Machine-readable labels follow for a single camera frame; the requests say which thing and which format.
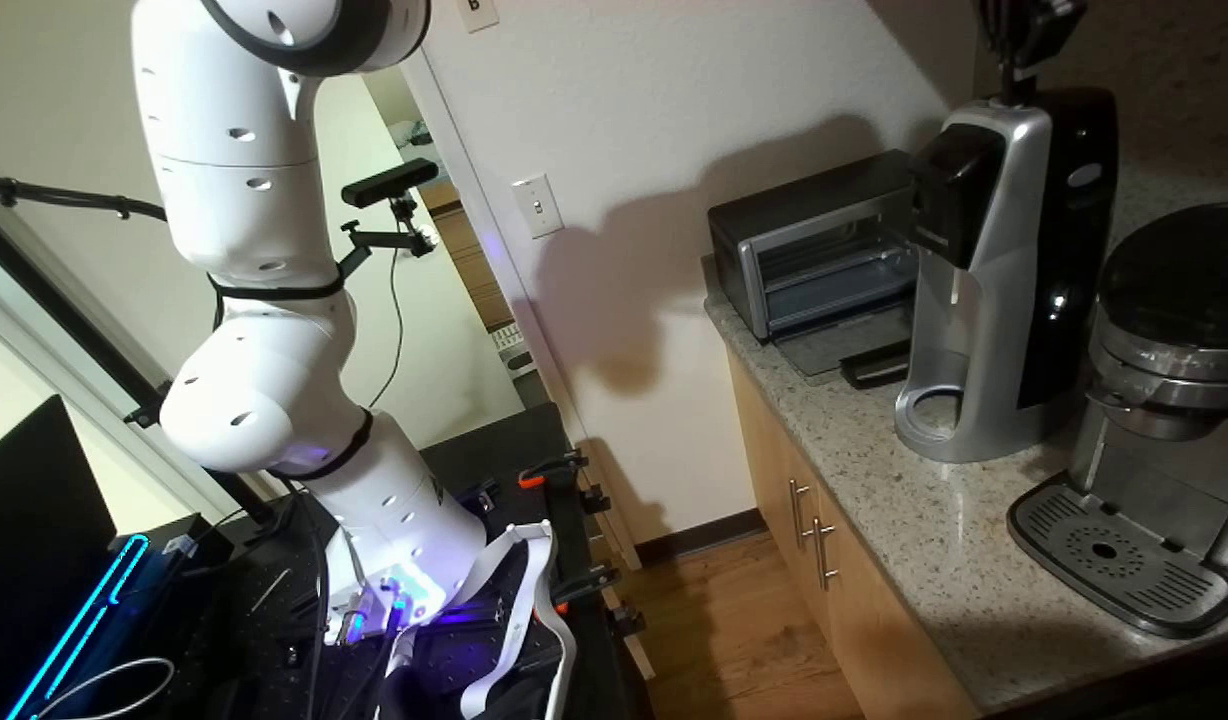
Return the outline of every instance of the granite countertop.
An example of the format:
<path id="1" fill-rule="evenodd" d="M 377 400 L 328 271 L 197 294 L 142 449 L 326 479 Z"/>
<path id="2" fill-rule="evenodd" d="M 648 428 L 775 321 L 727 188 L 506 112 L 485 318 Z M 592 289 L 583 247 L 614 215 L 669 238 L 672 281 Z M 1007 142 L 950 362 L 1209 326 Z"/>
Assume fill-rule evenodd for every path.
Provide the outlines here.
<path id="1" fill-rule="evenodd" d="M 855 391 L 839 373 L 799 377 L 733 303 L 709 300 L 709 314 L 985 714 L 1228 638 L 1228 620 L 1199 639 L 1132 634 L 1015 550 L 1007 508 L 1059 471 L 1063 449 L 933 464 L 893 428 L 898 385 Z"/>

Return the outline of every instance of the espresso machine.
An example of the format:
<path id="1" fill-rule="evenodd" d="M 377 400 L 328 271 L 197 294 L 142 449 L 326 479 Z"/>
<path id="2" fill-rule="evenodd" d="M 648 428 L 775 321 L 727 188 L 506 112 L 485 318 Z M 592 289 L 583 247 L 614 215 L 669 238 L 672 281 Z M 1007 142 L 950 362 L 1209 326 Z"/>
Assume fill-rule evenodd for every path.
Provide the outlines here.
<path id="1" fill-rule="evenodd" d="M 1116 106 L 1042 93 L 1086 4 L 981 0 L 996 99 L 954 112 L 916 166 L 916 318 L 898 437 L 946 464 L 1007 455 L 1074 415 L 1116 197 Z"/>
<path id="2" fill-rule="evenodd" d="M 1228 204 L 1132 232 L 1102 281 L 1074 469 L 1011 536 L 1112 617 L 1198 638 L 1228 617 Z"/>

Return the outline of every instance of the black cable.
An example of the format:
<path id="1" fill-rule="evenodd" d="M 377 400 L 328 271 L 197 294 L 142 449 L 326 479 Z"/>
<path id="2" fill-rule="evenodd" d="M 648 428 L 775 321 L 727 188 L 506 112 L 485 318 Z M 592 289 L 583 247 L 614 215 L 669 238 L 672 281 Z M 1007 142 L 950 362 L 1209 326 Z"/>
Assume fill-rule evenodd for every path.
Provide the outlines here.
<path id="1" fill-rule="evenodd" d="M 393 358 L 393 366 L 384 373 L 384 385 L 372 391 L 369 407 L 379 403 L 379 396 L 396 385 L 396 377 L 403 367 L 409 321 L 403 321 L 396 277 L 400 277 L 400 253 L 393 253 L 393 262 L 390 262 L 390 303 L 396 308 L 396 358 Z"/>
<path id="2" fill-rule="evenodd" d="M 15 202 L 36 202 L 36 204 L 65 204 L 65 208 L 113 208 L 125 219 L 128 215 L 153 215 L 167 219 L 160 204 L 131 202 L 131 197 L 99 197 L 99 192 L 82 192 L 82 188 L 55 188 L 55 185 L 19 185 L 14 178 L 0 178 L 0 202 L 14 208 Z"/>

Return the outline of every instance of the drip tray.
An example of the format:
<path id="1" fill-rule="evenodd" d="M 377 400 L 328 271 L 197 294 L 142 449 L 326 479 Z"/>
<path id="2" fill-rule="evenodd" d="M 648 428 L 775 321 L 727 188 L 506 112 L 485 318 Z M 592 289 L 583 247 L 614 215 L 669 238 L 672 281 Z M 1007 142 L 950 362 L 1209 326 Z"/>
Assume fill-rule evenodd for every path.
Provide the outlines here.
<path id="1" fill-rule="evenodd" d="M 1198 638 L 1228 617 L 1219 571 L 1063 479 L 1022 497 L 1007 521 L 1029 556 L 1141 634 Z"/>

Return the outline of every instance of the white robotic arm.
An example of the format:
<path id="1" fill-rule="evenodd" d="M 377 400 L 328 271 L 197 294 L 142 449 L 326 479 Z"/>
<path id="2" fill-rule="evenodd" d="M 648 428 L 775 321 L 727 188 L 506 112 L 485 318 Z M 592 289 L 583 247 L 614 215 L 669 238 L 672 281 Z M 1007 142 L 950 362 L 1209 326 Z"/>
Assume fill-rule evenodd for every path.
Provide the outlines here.
<path id="1" fill-rule="evenodd" d="M 403 59 L 429 0 L 142 0 L 137 98 L 175 253 L 226 326 L 179 367 L 164 433 L 215 471 L 270 469 L 348 527 L 369 585 L 429 626 L 485 523 L 440 497 L 396 420 L 341 388 L 351 300 L 326 238 L 314 99 L 326 76 Z"/>

